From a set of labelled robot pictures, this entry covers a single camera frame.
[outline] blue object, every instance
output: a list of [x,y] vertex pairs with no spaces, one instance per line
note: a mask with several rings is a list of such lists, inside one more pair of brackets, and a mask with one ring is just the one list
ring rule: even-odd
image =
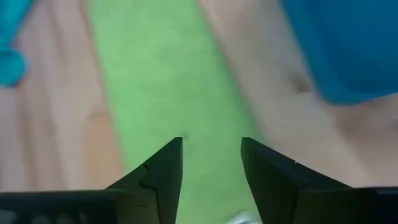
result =
[[0,0],[0,85],[13,86],[24,75],[25,60],[10,45],[33,0]]
[[282,2],[326,100],[352,105],[398,91],[398,1]]

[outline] green mat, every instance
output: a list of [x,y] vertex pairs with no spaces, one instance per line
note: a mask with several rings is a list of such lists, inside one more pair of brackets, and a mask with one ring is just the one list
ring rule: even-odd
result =
[[184,138],[178,223],[257,215],[244,178],[251,113],[193,0],[89,1],[96,48],[127,171]]

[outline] black plastic piece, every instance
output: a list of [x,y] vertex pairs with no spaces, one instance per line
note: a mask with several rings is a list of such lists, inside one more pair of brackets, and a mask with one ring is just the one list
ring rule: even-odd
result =
[[398,188],[351,188],[251,138],[241,156],[263,223],[398,223]]
[[3,193],[0,211],[15,214],[15,224],[38,216],[50,223],[64,216],[76,224],[174,224],[181,183],[182,138],[175,138],[107,189]]

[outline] light wood surface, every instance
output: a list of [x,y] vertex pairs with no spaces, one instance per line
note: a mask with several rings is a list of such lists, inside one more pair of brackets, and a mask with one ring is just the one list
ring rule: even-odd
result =
[[123,176],[83,0],[37,1],[16,40],[29,61],[0,90],[0,190],[102,189]]
[[398,185],[398,96],[328,105],[278,0],[199,0],[266,144],[352,186]]

